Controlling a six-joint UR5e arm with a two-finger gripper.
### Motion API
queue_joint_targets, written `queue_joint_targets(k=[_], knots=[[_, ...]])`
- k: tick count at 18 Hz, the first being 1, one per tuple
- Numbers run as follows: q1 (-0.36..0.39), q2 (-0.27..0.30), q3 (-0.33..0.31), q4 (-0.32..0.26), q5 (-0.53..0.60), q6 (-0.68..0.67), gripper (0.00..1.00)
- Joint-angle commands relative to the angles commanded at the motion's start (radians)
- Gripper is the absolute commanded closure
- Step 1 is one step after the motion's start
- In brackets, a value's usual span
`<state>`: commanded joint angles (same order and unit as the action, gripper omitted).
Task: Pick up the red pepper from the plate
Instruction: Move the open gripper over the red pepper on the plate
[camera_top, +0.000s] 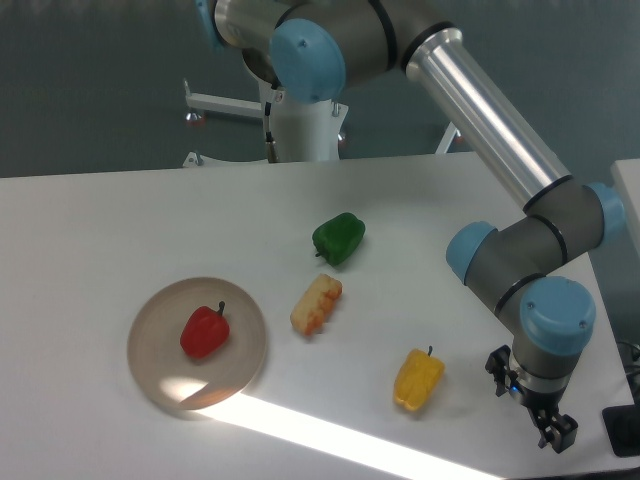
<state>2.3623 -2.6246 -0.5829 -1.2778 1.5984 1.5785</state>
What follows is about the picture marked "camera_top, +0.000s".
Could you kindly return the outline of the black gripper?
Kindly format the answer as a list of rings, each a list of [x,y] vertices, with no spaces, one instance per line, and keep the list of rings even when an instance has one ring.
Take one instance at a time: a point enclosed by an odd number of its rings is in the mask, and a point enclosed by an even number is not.
[[[550,446],[558,454],[571,447],[576,439],[578,423],[559,412],[558,404],[564,394],[564,379],[543,379],[526,372],[509,369],[511,350],[503,345],[489,354],[485,370],[493,376],[495,395],[506,392],[529,410],[538,429],[540,449]]]

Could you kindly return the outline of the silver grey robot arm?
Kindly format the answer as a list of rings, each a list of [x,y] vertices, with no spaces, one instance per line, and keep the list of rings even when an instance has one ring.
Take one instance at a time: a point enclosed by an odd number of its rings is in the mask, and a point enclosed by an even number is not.
[[[559,412],[589,342],[595,304],[556,270],[615,236],[626,223],[618,193],[578,183],[496,87],[461,31],[426,1],[199,1],[212,47],[239,49],[260,81],[260,117],[272,163],[338,156],[348,87],[399,69],[420,84],[524,212],[498,230],[475,222],[446,259],[512,333],[486,369],[498,395],[523,405],[542,446],[562,452],[577,422]]]

